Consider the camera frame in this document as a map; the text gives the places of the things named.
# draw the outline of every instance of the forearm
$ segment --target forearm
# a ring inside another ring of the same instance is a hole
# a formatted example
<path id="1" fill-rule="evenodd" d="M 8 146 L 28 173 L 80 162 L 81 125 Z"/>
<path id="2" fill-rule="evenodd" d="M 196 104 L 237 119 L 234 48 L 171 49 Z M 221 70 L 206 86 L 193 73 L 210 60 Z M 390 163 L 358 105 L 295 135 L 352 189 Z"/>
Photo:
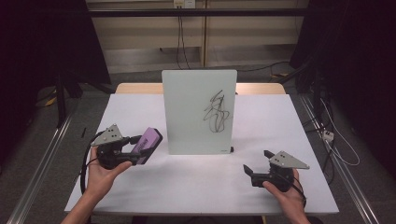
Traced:
<path id="1" fill-rule="evenodd" d="M 99 203 L 100 200 L 101 198 L 98 198 L 97 196 L 94 196 L 86 191 L 78 200 L 70 213 L 66 216 L 62 224 L 85 224 L 88 220 L 88 217 L 91 215 L 93 208 Z"/>

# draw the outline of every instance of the gray floor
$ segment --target gray floor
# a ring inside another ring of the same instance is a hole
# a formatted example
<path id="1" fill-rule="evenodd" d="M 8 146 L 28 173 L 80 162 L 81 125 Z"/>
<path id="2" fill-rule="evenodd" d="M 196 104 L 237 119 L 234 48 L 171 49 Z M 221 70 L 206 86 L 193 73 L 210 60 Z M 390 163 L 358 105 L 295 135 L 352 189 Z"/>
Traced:
<path id="1" fill-rule="evenodd" d="M 248 69 L 259 68 L 264 65 L 266 63 L 251 64 L 249 66 L 236 64 L 227 67 Z M 272 72 L 273 74 L 288 73 L 290 70 L 285 64 L 281 64 L 275 66 Z M 160 71 L 135 71 L 133 73 L 112 74 L 112 87 L 115 88 L 121 82 L 158 82 L 161 81 L 160 73 Z M 270 69 L 255 72 L 238 72 L 239 82 L 268 82 L 270 77 Z M 293 87 L 293 81 L 288 82 L 284 87 L 295 105 L 301 122 L 309 120 L 310 118 L 302 103 L 301 95 L 297 94 Z M 40 184 L 38 192 L 33 195 L 34 200 L 28 209 L 29 212 L 26 217 L 22 218 L 25 223 L 59 223 L 65 216 L 64 207 L 74 187 L 74 179 L 78 175 L 83 152 L 90 138 L 97 131 L 108 101 L 108 95 L 86 85 L 82 85 L 82 88 L 84 89 L 84 94 L 81 99 L 68 98 L 66 100 L 68 108 L 76 105 L 77 110 L 71 119 L 60 147 L 54 155 L 49 170 Z M 396 211 L 396 181 L 374 159 L 364 141 L 354 134 L 353 127 L 348 123 L 337 105 L 333 104 L 332 107 L 334 110 L 334 122 L 338 130 L 361 157 L 361 164 L 359 166 L 350 166 L 350 172 L 361 187 L 369 204 L 373 207 L 379 222 L 393 223 L 396 220 L 396 213 L 394 213 Z M 0 223 L 7 223 L 21 195 L 24 193 L 36 167 L 46 152 L 51 137 L 55 132 L 56 122 L 56 105 L 38 108 L 21 142 L 13 150 L 14 153 L 8 162 L 4 164 L 3 173 L 0 176 Z M 315 132 L 308 133 L 307 137 L 319 163 L 322 164 L 326 157 L 326 151 L 318 138 L 318 134 Z M 356 159 L 355 156 L 341 138 L 336 135 L 335 139 L 336 146 L 344 159 L 354 161 Z M 326 175 L 330 175 L 331 172 L 332 169 L 329 165 Z M 324 223 L 365 223 L 337 171 L 335 171 L 335 178 L 330 184 L 330 188 L 339 206 L 340 213 L 323 216 L 320 219 Z M 130 223 L 131 218 L 93 216 L 92 221 L 96 223 Z M 267 221 L 268 223 L 288 223 L 282 216 L 267 217 Z M 198 219 L 190 219 L 189 217 L 152 217 L 148 220 L 148 223 L 253 223 L 253 220 L 249 217 L 202 217 Z"/>

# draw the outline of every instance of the person's right hand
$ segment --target person's right hand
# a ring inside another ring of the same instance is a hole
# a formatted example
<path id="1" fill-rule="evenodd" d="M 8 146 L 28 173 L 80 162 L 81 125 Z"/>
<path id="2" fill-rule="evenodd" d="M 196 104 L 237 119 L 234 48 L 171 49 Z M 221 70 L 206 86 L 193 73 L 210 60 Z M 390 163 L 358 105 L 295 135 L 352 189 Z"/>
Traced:
<path id="1" fill-rule="evenodd" d="M 293 172 L 294 177 L 298 180 L 299 174 L 297 170 L 293 169 Z M 294 180 L 294 185 L 301 189 L 297 180 Z M 304 211 L 303 197 L 296 189 L 290 188 L 287 192 L 282 192 L 268 181 L 264 181 L 262 185 L 277 198 L 283 213 L 291 223 L 309 223 Z"/>

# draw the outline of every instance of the hand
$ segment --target hand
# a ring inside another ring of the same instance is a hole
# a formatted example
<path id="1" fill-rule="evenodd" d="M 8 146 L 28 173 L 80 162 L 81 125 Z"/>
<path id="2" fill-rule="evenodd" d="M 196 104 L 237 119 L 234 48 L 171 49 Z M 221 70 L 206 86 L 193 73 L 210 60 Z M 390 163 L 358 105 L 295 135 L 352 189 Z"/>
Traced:
<path id="1" fill-rule="evenodd" d="M 97 147 L 91 148 L 91 160 L 96 158 Z M 116 177 L 132 166 L 130 161 L 125 161 L 112 170 L 103 168 L 98 160 L 92 161 L 88 167 L 88 186 L 87 193 L 102 200 L 110 191 Z"/>
<path id="2" fill-rule="evenodd" d="M 298 180 L 297 170 L 293 169 L 293 173 Z M 294 185 L 301 189 L 302 187 L 297 180 L 294 180 Z M 268 181 L 264 181 L 262 185 L 277 198 L 283 213 L 291 223 L 309 223 L 304 211 L 303 198 L 296 189 L 290 188 L 287 192 L 282 192 Z"/>

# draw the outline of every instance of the white cable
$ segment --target white cable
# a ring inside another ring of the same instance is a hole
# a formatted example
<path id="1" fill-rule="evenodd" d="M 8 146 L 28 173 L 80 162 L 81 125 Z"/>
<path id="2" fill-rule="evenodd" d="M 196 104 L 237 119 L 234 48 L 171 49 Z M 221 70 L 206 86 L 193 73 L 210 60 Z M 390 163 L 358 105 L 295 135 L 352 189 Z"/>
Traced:
<path id="1" fill-rule="evenodd" d="M 338 159 L 340 159 L 343 163 L 348 164 L 348 165 L 351 165 L 351 166 L 357 166 L 357 165 L 359 165 L 359 164 L 361 163 L 361 158 L 359 157 L 358 153 L 355 151 L 355 149 L 353 148 L 353 146 L 350 145 L 350 144 L 348 143 L 348 141 L 345 139 L 345 137 L 338 131 L 337 127 L 335 127 L 335 124 L 334 124 L 334 122 L 332 121 L 332 116 L 330 115 L 330 112 L 329 112 L 329 110 L 327 109 L 326 104 L 323 102 L 323 99 L 320 98 L 320 101 L 323 103 L 324 108 L 326 109 L 327 115 L 329 116 L 330 122 L 332 123 L 332 126 L 334 127 L 335 131 L 336 131 L 338 134 L 340 134 L 340 136 L 343 138 L 343 140 L 349 145 L 349 147 L 352 149 L 353 153 L 355 153 L 356 158 L 358 159 L 358 161 L 357 161 L 356 163 L 351 163 L 351 162 L 345 161 L 345 160 L 341 157 L 341 155 L 340 155 L 338 152 L 336 152 L 334 149 L 332 149 L 332 147 L 330 146 L 330 144 L 329 144 L 329 142 L 328 142 L 327 140 L 324 140 L 324 141 L 327 143 L 327 145 L 329 146 L 329 149 L 334 153 L 334 155 L 335 155 L 336 157 L 338 157 Z"/>

